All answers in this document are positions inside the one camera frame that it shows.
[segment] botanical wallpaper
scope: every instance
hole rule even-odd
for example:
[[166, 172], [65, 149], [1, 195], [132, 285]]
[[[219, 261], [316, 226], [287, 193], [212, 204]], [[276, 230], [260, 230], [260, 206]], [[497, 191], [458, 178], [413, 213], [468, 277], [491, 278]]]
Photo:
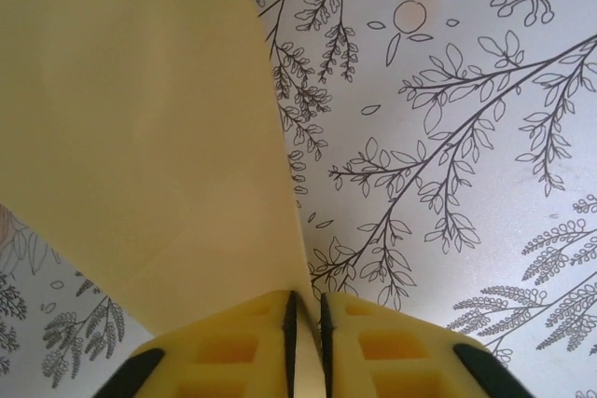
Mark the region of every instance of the botanical wallpaper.
[[[313, 292], [597, 397], [597, 2], [254, 1]], [[0, 209], [1, 396], [91, 396], [147, 338]]]

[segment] black edge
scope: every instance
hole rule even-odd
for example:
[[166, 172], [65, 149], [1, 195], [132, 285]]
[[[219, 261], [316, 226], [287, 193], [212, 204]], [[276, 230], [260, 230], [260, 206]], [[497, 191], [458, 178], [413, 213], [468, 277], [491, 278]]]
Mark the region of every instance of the black edge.
[[321, 345], [326, 376], [326, 398], [332, 398], [332, 384], [334, 374], [334, 323], [327, 303], [327, 296], [321, 295]]
[[468, 344], [453, 347], [466, 370], [490, 398], [534, 398], [490, 353]]
[[295, 396], [295, 361], [297, 356], [297, 293], [292, 291], [288, 302], [286, 302], [286, 312], [284, 323], [282, 324], [284, 332], [284, 354], [286, 369], [286, 388], [288, 398]]
[[93, 398], [133, 398], [164, 355], [162, 349], [150, 349], [127, 359]]

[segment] wallpaper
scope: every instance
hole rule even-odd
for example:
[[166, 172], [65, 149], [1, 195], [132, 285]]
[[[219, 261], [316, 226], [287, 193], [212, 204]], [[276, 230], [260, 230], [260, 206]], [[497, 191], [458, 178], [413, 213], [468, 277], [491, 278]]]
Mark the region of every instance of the wallpaper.
[[[314, 293], [597, 397], [597, 2], [254, 1]], [[91, 396], [150, 335], [0, 213], [0, 396]]]

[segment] yellow plastic part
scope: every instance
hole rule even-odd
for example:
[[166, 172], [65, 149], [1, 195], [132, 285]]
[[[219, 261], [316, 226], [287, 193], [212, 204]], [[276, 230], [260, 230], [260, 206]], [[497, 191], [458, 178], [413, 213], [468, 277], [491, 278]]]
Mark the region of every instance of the yellow plastic part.
[[251, 0], [0, 0], [0, 202], [154, 334], [316, 317]]
[[475, 339], [346, 294], [328, 294], [334, 398], [487, 398], [452, 348]]
[[[145, 343], [132, 356], [154, 348], [165, 355], [135, 398], [286, 397], [282, 327], [289, 294], [263, 295]], [[303, 367], [295, 372], [295, 396], [323, 398], [312, 334], [304, 314], [298, 321], [296, 364]]]

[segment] black rubber trim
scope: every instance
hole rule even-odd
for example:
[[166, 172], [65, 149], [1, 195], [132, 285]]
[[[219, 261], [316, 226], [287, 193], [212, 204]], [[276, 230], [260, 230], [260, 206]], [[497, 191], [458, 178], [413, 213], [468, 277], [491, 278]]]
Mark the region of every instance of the black rubber trim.
[[297, 357], [297, 293], [292, 291], [288, 302], [286, 302], [286, 312], [284, 323], [284, 357], [286, 369], [286, 389], [288, 398], [295, 396], [295, 362]]
[[334, 375], [334, 323], [327, 303], [327, 296], [321, 295], [321, 346], [326, 377], [326, 398], [332, 398]]
[[162, 349], [150, 349], [127, 359], [93, 398], [133, 398], [164, 354]]
[[534, 398], [490, 353], [468, 344], [453, 347], [456, 356], [490, 398]]

